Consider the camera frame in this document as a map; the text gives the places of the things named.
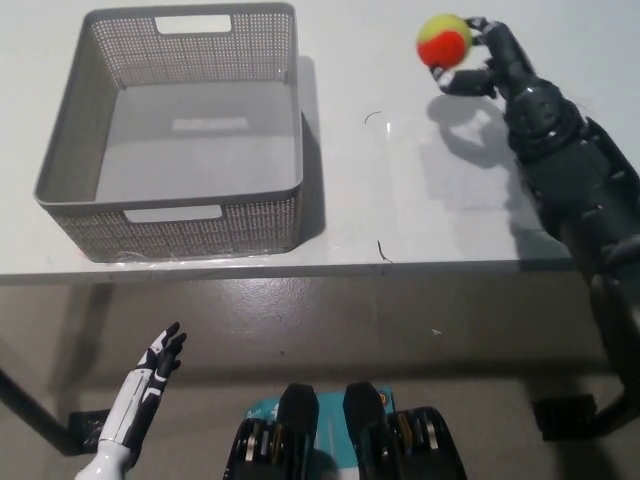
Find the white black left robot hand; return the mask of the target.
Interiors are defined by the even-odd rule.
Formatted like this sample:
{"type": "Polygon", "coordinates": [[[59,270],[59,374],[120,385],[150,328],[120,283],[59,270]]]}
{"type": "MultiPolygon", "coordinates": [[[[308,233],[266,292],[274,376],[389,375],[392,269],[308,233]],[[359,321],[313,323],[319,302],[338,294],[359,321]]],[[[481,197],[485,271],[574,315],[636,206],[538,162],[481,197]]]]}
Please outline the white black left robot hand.
{"type": "Polygon", "coordinates": [[[171,324],[144,351],[131,370],[105,421],[100,441],[139,451],[159,407],[172,372],[180,366],[178,355],[187,338],[180,323],[171,324]]]}

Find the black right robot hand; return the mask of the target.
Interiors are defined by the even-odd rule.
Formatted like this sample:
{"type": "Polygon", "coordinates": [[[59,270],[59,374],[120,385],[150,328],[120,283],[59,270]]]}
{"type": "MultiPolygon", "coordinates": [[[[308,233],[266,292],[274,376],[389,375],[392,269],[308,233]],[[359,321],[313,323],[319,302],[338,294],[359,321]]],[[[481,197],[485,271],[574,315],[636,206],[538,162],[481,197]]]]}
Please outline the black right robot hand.
{"type": "Polygon", "coordinates": [[[471,45],[485,46],[490,57],[479,69],[432,67],[431,75],[442,93],[502,97],[508,145],[519,158],[550,154],[583,139],[588,125],[578,107],[555,84],[538,76],[505,23],[481,16],[463,22],[474,32],[471,45]]]}

